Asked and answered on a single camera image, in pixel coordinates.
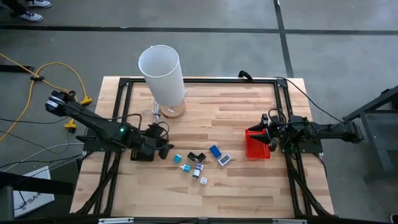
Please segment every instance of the small blue block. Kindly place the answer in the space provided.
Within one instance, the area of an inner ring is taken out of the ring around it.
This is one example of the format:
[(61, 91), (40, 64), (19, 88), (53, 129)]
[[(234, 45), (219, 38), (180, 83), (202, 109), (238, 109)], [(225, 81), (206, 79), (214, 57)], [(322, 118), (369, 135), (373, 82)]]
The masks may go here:
[(176, 163), (179, 163), (179, 162), (181, 162), (181, 155), (175, 155), (175, 157), (174, 157), (174, 162), (176, 162)]
[(216, 158), (219, 158), (221, 156), (220, 150), (215, 145), (210, 147), (210, 152), (213, 153), (213, 156)]

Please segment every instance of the black clip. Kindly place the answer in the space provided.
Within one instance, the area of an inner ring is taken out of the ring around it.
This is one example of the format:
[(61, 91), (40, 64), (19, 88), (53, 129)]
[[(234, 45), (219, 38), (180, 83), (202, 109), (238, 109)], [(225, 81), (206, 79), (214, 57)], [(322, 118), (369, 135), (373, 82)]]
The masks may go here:
[(41, 82), (44, 80), (43, 76), (39, 76), (39, 77), (30, 77), (30, 80), (34, 81), (34, 82)]
[(197, 160), (198, 156), (195, 155), (195, 153), (190, 152), (190, 153), (188, 154), (188, 158), (189, 158), (190, 160), (192, 160), (192, 161), (195, 161), (195, 160)]
[(197, 161), (202, 162), (206, 159), (206, 155), (204, 153), (199, 154), (199, 156), (197, 156)]

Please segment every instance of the yellow cable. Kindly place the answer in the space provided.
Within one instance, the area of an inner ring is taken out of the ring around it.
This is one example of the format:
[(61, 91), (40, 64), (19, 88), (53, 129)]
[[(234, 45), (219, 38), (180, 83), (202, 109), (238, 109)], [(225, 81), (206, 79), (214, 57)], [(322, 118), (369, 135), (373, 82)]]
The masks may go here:
[(65, 67), (69, 68), (71, 71), (73, 71), (74, 74), (78, 77), (78, 79), (79, 79), (79, 81), (80, 81), (81, 88), (83, 89), (83, 93), (84, 93), (85, 97), (88, 97), (87, 92), (86, 92), (86, 88), (85, 88), (85, 84), (83, 83), (83, 80), (81, 80), (79, 74), (78, 74), (73, 68), (71, 68), (71, 66), (69, 66), (69, 65), (67, 65), (67, 64), (64, 64), (64, 63), (61, 63), (61, 62), (52, 62), (52, 63), (45, 64), (45, 65), (41, 66), (41, 67), (37, 70), (36, 75), (39, 76), (39, 73), (40, 73), (41, 69), (43, 69), (43, 68), (45, 68), (45, 67), (47, 67), (47, 66), (49, 66), (49, 65), (62, 65), (62, 66), (65, 66)]
[[(60, 62), (48, 63), (48, 64), (46, 64), (46, 65), (41, 66), (41, 67), (36, 71), (36, 73), (34, 73), (34, 72), (30, 71), (29, 69), (23, 67), (21, 64), (19, 64), (18, 62), (14, 61), (13, 59), (11, 59), (11, 58), (5, 56), (4, 54), (0, 53), (0, 56), (4, 57), (5, 59), (9, 60), (10, 62), (12, 62), (12, 63), (14, 63), (14, 64), (16, 64), (16, 65), (18, 65), (18, 66), (20, 66), (20, 67), (23, 68), (25, 71), (27, 71), (27, 72), (29, 72), (30, 74), (32, 74), (34, 77), (38, 77), (40, 71), (41, 71), (43, 68), (45, 68), (45, 67), (47, 67), (47, 66), (49, 66), (49, 65), (63, 65), (63, 66), (65, 66), (65, 67), (69, 68), (71, 71), (73, 71), (74, 74), (79, 78), (81, 87), (82, 87), (82, 89), (83, 89), (83, 93), (84, 93), (84, 95), (85, 95), (84, 100), (87, 99), (87, 100), (91, 100), (91, 101), (92, 101), (92, 99), (89, 98), (88, 95), (87, 95), (85, 85), (84, 85), (84, 83), (83, 83), (83, 80), (81, 80), (79, 74), (78, 74), (76, 71), (74, 71), (74, 69), (72, 69), (71, 66), (69, 66), (69, 65), (67, 65), (67, 64), (60, 63)], [(52, 88), (55, 88), (55, 89), (58, 89), (58, 90), (61, 90), (61, 91), (65, 91), (65, 92), (67, 92), (67, 93), (69, 92), (69, 90), (64, 89), (64, 88), (61, 88), (61, 87), (57, 87), (57, 86), (55, 86), (55, 85), (49, 83), (49, 82), (46, 81), (46, 80), (43, 80), (43, 82), (46, 83), (47, 85), (51, 86)], [(16, 121), (14, 122), (14, 124), (12, 124), (12, 126), (7, 130), (7, 132), (6, 132), (5, 134), (3, 134), (3, 136), (0, 138), (0, 142), (8, 135), (8, 133), (9, 133), (10, 131), (12, 131), (12, 129), (14, 128), (14, 126), (18, 123), (18, 121), (19, 121), (19, 120), (22, 118), (22, 116), (25, 114), (27, 108), (29, 107), (30, 99), (32, 98), (33, 86), (34, 86), (34, 81), (32, 81), (32, 82), (30, 83), (29, 98), (28, 98), (28, 100), (27, 100), (27, 103), (26, 103), (26, 106), (25, 106), (24, 110), (23, 110), (22, 113), (18, 116), (18, 118), (16, 119)]]
[(16, 122), (14, 122), (14, 124), (12, 124), (12, 126), (8, 129), (8, 131), (6, 131), (5, 134), (2, 135), (2, 137), (0, 138), (0, 142), (8, 135), (8, 133), (14, 128), (14, 126), (18, 123), (18, 121), (20, 120), (20, 118), (24, 115), (24, 113), (26, 112), (27, 108), (29, 107), (30, 104), (30, 99), (32, 98), (32, 91), (33, 91), (33, 85), (34, 85), (34, 81), (32, 81), (30, 83), (30, 89), (29, 89), (29, 97), (27, 99), (27, 103), (25, 106), (25, 109), (22, 111), (22, 113), (19, 115), (19, 117), (16, 119)]

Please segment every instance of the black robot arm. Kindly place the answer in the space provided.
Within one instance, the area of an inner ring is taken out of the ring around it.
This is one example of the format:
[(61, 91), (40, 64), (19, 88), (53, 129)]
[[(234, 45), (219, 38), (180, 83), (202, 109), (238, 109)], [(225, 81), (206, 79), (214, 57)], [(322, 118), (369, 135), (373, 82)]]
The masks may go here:
[(154, 123), (147, 130), (140, 131), (129, 123), (120, 123), (116, 118), (110, 121), (86, 109), (74, 100), (73, 91), (53, 91), (51, 95), (45, 104), (47, 111), (57, 116), (69, 116), (89, 128), (87, 136), (76, 137), (90, 145), (85, 147), (87, 151), (123, 151), (128, 148), (152, 154), (155, 149), (166, 149), (168, 152), (172, 148), (167, 139), (160, 137), (164, 129), (158, 124)]
[(363, 140), (360, 128), (354, 122), (340, 122), (338, 124), (317, 124), (306, 117), (290, 117), (288, 122), (281, 121), (278, 116), (272, 116), (268, 122), (268, 116), (262, 115), (261, 122), (251, 128), (251, 131), (266, 130), (265, 134), (252, 135), (265, 144), (271, 145), (271, 151), (276, 149), (275, 138), (280, 139), (281, 146), (298, 146), (302, 144), (316, 144), (321, 139), (342, 139), (346, 142), (359, 143)]

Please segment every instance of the metal stand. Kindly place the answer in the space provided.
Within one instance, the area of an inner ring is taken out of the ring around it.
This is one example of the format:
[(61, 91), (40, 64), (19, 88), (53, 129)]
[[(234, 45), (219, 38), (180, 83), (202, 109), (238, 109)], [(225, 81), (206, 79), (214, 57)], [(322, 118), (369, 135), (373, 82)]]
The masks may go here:
[[(398, 86), (383, 91), (379, 97), (343, 118), (345, 121), (361, 118), (369, 143), (377, 152), (382, 171), (365, 175), (365, 182), (398, 177), (398, 169), (394, 168), (389, 155), (390, 152), (398, 152), (398, 148), (396, 148), (398, 144), (396, 136), (398, 128), (397, 100)], [(377, 110), (389, 103), (391, 104), (389, 110)]]

